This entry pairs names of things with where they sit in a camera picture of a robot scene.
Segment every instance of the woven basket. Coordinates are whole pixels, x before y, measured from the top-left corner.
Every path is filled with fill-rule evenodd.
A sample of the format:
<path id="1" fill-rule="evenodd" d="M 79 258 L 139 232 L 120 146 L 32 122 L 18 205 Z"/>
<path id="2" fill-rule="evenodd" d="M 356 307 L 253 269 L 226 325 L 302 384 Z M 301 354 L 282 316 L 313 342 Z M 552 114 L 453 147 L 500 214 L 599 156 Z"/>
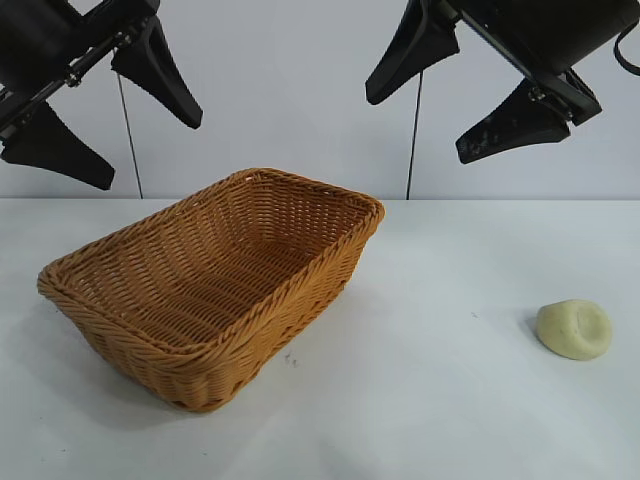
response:
<path id="1" fill-rule="evenodd" d="M 117 369 L 211 411 L 336 298 L 383 216 L 366 195 L 246 170 L 56 260 L 38 290 Z"/>

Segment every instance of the playdough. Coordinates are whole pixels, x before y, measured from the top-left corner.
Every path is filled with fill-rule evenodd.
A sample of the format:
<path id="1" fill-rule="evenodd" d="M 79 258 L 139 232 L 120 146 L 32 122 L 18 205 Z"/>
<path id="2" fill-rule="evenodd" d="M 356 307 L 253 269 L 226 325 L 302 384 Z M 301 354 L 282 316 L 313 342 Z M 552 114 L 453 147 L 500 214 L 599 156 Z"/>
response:
<path id="1" fill-rule="evenodd" d="M 593 302 L 567 300 L 542 307 L 536 325 L 547 348 L 574 360 L 592 360 L 611 345 L 611 321 Z"/>

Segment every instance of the white table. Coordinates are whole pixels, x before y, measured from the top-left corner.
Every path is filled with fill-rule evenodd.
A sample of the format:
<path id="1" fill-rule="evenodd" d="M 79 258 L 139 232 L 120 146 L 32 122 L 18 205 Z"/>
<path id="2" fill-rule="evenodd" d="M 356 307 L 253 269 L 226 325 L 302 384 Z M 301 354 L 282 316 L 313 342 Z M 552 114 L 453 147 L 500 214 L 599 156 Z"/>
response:
<path id="1" fill-rule="evenodd" d="M 388 202 L 345 293 L 228 406 L 178 412 L 40 298 L 49 261 L 169 201 L 0 201 L 0 478 L 640 478 L 640 203 Z M 601 359 L 538 307 L 599 302 Z"/>

